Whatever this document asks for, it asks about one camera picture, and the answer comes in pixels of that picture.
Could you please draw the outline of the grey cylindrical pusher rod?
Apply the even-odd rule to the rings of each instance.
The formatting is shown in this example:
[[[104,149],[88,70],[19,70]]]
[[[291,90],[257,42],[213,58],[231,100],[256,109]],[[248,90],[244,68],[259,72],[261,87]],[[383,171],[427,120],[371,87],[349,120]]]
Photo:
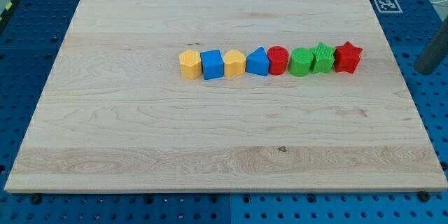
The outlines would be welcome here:
[[[423,75],[429,75],[438,68],[447,56],[447,17],[441,27],[423,49],[414,63],[414,69]]]

